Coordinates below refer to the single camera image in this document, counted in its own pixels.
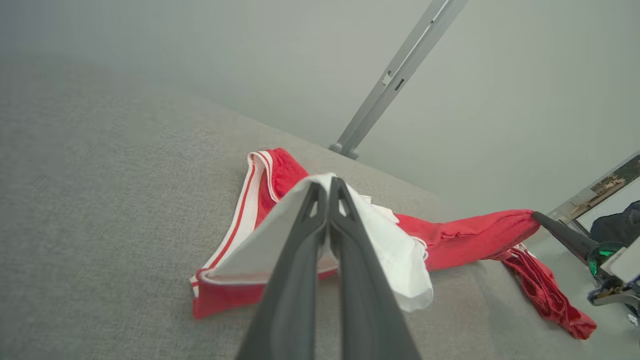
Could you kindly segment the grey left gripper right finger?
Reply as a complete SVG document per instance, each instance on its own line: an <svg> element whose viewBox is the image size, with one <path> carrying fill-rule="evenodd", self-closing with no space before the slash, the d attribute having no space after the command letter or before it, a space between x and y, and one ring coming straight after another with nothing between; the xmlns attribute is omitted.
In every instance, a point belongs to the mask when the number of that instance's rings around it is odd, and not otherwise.
<svg viewBox="0 0 640 360"><path fill-rule="evenodd" d="M348 187L332 178L330 248L339 263L342 360L421 360Z"/></svg>

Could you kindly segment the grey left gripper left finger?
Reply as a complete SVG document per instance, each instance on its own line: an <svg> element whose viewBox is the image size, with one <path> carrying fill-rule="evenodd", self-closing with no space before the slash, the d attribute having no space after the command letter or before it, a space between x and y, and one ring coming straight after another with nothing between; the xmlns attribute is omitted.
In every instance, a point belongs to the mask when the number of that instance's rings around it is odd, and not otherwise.
<svg viewBox="0 0 640 360"><path fill-rule="evenodd" d="M235 360L314 360L318 262L327 194L312 183Z"/></svg>

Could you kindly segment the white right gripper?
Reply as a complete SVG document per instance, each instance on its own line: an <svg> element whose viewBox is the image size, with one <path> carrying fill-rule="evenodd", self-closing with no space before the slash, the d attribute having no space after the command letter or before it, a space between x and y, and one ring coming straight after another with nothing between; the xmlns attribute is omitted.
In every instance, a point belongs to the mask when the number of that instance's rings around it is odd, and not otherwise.
<svg viewBox="0 0 640 360"><path fill-rule="evenodd" d="M541 212L534 211L532 218L581 261L588 261L590 253L599 247L599 243L587 235ZM628 246L622 246L607 261L607 272L624 284L631 284L640 278L640 235Z"/></svg>

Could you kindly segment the red garment with white panel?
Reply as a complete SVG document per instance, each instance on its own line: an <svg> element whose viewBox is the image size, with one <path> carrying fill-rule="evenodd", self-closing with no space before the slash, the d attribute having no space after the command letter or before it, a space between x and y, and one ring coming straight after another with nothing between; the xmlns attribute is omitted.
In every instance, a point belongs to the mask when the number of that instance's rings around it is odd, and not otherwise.
<svg viewBox="0 0 640 360"><path fill-rule="evenodd" d="M267 148L247 155L247 173L230 226L215 252L190 278L195 319L258 303L265 281L239 286L208 284L205 273L220 268L282 198L299 182L310 178L308 171L284 148ZM375 209L418 245L428 271L479 260L500 261L514 271L541 317L560 325L579 340L587 340L595 332L595 321L570 303L551 269L526 250L524 240L540 228L532 210L503 210L438 223L381 206Z"/></svg>

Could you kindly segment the dark blue fabric object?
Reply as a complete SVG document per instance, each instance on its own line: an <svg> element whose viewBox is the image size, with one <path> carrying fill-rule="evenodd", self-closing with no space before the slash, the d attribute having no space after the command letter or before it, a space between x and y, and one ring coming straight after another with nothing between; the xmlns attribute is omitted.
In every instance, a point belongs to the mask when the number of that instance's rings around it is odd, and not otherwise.
<svg viewBox="0 0 640 360"><path fill-rule="evenodd" d="M628 248L640 237L640 200L620 213L595 219L590 238L598 243L619 243Z"/></svg>

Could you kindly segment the grey fabric sofa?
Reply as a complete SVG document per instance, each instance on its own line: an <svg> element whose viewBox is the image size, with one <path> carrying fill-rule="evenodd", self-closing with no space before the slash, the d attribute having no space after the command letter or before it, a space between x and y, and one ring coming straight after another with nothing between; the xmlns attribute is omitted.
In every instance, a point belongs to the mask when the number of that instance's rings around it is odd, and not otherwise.
<svg viewBox="0 0 640 360"><path fill-rule="evenodd" d="M247 153L285 148L432 221L443 198L126 72L0 54L0 360L233 360L253 307L194 319Z"/></svg>

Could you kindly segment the grey metal partition post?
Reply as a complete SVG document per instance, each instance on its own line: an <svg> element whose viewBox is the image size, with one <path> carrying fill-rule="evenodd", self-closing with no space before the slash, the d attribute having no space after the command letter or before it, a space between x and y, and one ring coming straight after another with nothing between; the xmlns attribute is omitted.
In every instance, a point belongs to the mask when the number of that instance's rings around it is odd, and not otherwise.
<svg viewBox="0 0 640 360"><path fill-rule="evenodd" d="M640 201L640 150L547 215L589 235L597 219L621 214L636 201Z"/></svg>
<svg viewBox="0 0 640 360"><path fill-rule="evenodd" d="M357 148L432 52L469 0L431 0L358 111L329 150L357 160Z"/></svg>

